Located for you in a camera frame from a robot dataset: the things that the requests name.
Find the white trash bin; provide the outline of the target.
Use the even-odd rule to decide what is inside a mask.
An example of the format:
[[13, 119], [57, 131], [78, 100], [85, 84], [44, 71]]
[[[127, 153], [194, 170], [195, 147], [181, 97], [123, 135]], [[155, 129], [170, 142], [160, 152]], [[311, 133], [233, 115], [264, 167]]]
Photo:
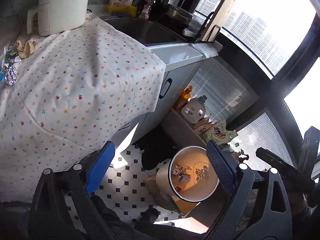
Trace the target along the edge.
[[159, 169], [156, 184], [162, 193], [198, 203], [214, 193], [219, 179], [206, 150], [200, 146], [187, 146]]

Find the grey kitchen cabinet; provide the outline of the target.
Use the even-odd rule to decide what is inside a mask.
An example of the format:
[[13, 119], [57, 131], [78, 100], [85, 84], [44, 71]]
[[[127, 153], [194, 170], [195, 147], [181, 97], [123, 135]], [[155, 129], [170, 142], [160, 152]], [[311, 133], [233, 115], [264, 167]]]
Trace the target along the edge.
[[131, 143], [157, 127], [204, 60], [218, 55], [213, 47], [206, 48], [199, 43], [163, 44], [151, 46], [149, 49], [165, 63], [157, 106], [154, 112], [134, 118], [111, 138], [116, 154], [123, 152]]

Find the steel kitchen sink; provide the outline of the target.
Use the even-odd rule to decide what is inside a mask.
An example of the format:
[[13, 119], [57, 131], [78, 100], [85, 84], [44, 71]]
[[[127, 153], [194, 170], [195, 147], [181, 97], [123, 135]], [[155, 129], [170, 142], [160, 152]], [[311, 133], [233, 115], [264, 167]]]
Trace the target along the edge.
[[101, 19], [147, 47], [187, 42], [170, 29], [148, 20], [134, 17], [102, 17]]

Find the white laundry detergent bottle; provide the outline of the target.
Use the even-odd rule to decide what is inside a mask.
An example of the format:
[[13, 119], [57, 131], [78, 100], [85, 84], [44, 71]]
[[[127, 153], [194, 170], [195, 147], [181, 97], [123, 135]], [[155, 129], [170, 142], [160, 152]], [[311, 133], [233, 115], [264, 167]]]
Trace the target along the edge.
[[205, 95], [191, 99], [181, 109], [181, 115], [191, 124], [198, 123], [206, 113], [206, 107], [204, 105], [206, 100], [207, 97]]

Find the person's black shoe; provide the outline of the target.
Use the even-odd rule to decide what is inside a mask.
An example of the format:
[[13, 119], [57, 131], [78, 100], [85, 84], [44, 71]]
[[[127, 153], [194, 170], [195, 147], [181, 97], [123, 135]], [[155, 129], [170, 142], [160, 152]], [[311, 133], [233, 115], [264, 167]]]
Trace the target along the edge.
[[154, 207], [150, 207], [144, 212], [144, 215], [142, 215], [138, 223], [152, 225], [158, 219], [158, 217], [159, 211]]

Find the floral white tablecloth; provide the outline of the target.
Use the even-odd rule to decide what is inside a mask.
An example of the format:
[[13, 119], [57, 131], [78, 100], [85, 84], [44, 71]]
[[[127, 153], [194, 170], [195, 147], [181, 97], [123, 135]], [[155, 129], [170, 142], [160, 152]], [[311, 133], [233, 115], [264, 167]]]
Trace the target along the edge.
[[36, 50], [1, 85], [1, 201], [30, 202], [42, 171], [64, 171], [155, 110], [165, 63], [97, 16]]

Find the orange soap bottle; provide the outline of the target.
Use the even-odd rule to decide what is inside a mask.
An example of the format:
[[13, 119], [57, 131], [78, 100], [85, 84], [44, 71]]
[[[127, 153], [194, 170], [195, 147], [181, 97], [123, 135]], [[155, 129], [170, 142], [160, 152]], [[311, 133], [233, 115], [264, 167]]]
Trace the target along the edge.
[[184, 106], [184, 104], [188, 101], [188, 99], [191, 97], [191, 91], [193, 87], [188, 86], [178, 97], [177, 101], [173, 105], [173, 109], [179, 109]]

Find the crumpled aluminium foil ball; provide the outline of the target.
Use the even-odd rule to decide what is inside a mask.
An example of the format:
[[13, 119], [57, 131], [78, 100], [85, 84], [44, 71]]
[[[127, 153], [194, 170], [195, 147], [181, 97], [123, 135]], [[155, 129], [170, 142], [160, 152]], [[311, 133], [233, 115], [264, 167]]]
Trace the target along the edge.
[[17, 80], [17, 69], [13, 63], [4, 64], [4, 79], [7, 85], [14, 85]]

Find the crumpled brown paper bag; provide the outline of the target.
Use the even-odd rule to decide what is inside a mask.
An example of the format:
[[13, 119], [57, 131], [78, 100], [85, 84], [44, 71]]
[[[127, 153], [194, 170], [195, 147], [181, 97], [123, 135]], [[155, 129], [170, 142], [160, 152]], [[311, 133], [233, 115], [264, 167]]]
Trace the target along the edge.
[[36, 42], [31, 40], [17, 40], [17, 52], [21, 59], [28, 58], [36, 50]]

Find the black snack wrapper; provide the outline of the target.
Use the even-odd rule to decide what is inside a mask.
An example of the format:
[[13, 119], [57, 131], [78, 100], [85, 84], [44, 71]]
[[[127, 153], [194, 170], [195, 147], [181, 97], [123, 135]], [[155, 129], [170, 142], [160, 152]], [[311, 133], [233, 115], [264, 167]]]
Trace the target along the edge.
[[10, 46], [7, 49], [6, 55], [5, 55], [5, 63], [17, 63], [21, 62], [21, 58], [18, 55], [17, 48], [15, 46]]

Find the wooden cutting board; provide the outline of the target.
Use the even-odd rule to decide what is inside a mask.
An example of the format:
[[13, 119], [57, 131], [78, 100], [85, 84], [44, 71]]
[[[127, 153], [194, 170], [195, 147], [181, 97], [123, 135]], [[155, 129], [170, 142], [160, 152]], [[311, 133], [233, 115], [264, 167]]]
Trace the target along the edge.
[[213, 13], [210, 22], [205, 27], [200, 40], [202, 42], [214, 42], [224, 23], [231, 13], [235, 0], [221, 0]]

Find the white air fryer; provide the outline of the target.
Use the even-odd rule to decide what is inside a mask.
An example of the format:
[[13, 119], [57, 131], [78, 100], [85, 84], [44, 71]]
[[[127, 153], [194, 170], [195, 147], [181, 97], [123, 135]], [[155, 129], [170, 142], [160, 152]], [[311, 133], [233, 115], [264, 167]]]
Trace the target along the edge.
[[88, 0], [39, 0], [37, 8], [28, 10], [27, 33], [33, 31], [34, 15], [41, 36], [78, 28], [86, 20], [87, 6]]

